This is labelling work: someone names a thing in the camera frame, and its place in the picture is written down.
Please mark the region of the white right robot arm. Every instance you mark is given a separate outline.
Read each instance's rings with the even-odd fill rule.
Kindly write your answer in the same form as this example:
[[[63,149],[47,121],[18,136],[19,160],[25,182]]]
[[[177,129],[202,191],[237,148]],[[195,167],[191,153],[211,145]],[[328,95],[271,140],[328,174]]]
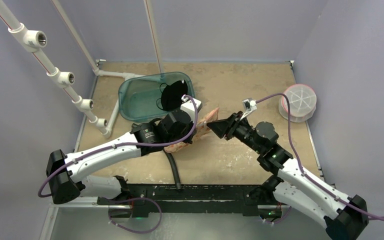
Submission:
[[[207,123],[220,139],[236,138],[258,153],[260,166],[272,176],[260,196],[268,204],[289,205],[320,224],[332,240],[355,240],[369,223],[360,210],[367,210],[359,195],[350,197],[299,165],[297,158],[277,143],[272,123],[249,124],[242,112]]]

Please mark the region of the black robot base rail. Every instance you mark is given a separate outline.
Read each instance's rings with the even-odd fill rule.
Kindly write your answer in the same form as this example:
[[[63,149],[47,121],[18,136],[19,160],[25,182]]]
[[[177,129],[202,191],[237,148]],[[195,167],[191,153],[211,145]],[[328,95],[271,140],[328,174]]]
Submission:
[[[150,213],[241,214],[276,221],[288,207],[275,200],[272,184],[174,184],[128,183],[113,199],[99,197],[99,206],[125,206],[134,218]]]

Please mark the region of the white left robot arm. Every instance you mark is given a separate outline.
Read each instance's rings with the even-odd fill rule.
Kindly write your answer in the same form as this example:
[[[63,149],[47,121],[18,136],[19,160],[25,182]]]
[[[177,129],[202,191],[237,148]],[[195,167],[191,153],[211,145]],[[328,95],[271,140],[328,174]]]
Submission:
[[[99,146],[65,154],[61,149],[50,153],[46,166],[46,184],[54,204],[68,203],[92,186],[86,182],[92,174],[118,162],[160,152],[177,143],[191,143],[197,112],[177,109],[164,118],[132,124],[131,130]]]

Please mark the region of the round pink white laundry bag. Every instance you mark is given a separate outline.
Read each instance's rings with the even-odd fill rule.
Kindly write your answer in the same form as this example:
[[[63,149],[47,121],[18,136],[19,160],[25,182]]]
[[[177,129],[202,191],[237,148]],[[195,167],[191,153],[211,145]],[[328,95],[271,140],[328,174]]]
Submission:
[[[310,119],[317,104],[317,95],[315,91],[305,84],[294,84],[288,87],[284,94],[289,100],[290,109],[288,108],[285,97],[281,97],[278,103],[278,110],[284,119],[288,119],[290,113],[290,120],[294,123],[302,123]]]

